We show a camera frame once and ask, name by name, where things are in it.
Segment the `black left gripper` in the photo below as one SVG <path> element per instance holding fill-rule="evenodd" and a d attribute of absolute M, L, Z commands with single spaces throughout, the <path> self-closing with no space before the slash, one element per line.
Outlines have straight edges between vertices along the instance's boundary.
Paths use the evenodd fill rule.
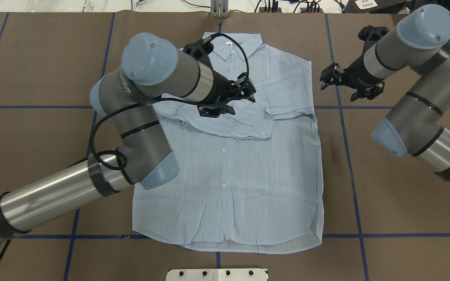
<path fill-rule="evenodd" d="M 214 83 L 209 95 L 198 102 L 198 113 L 201 117 L 218 118 L 222 114 L 235 115 L 234 108 L 228 105 L 231 101 L 256 102 L 256 90 L 249 73 L 241 73 L 237 78 L 236 81 L 232 81 L 214 72 Z"/>

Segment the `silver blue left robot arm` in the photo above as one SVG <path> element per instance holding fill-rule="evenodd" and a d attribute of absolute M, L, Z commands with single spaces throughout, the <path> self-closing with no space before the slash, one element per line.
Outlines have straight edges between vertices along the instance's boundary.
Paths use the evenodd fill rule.
<path fill-rule="evenodd" d="M 147 190 L 173 180 L 180 171 L 154 104 L 193 105 L 201 117 L 235 114 L 231 101 L 255 101 L 250 67 L 236 80 L 213 69 L 210 34 L 182 50 L 151 33 L 132 37 L 120 66 L 90 91 L 101 119 L 89 136 L 89 155 L 51 176 L 0 195 L 0 245 L 68 212 L 140 183 Z"/>

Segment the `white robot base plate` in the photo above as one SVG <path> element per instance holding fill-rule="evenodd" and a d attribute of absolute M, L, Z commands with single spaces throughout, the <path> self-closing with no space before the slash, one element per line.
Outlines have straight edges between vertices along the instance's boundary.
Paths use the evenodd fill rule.
<path fill-rule="evenodd" d="M 268 281 L 267 269 L 175 269 L 166 274 L 166 281 Z"/>

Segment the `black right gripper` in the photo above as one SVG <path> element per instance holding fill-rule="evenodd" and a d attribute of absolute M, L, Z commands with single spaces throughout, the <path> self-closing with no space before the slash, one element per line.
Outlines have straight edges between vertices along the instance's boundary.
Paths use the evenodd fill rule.
<path fill-rule="evenodd" d="M 369 74 L 362 63 L 352 64 L 346 69 L 332 63 L 320 73 L 320 83 L 320 90 L 330 85 L 354 89 L 351 102 L 361 98 L 373 100 L 383 93 L 385 86 L 383 80 Z"/>

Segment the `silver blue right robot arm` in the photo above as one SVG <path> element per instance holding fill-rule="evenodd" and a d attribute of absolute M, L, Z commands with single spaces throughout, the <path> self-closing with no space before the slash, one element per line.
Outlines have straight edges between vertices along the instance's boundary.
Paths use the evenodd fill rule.
<path fill-rule="evenodd" d="M 450 183 L 450 130 L 438 123 L 450 109 L 450 12 L 423 5 L 393 30 L 367 26 L 358 37 L 361 55 L 345 69 L 337 63 L 324 69 L 321 90 L 344 86 L 355 90 L 351 101 L 372 100 L 384 91 L 386 78 L 410 68 L 418 81 L 371 135 L 395 157 L 411 155 Z"/>

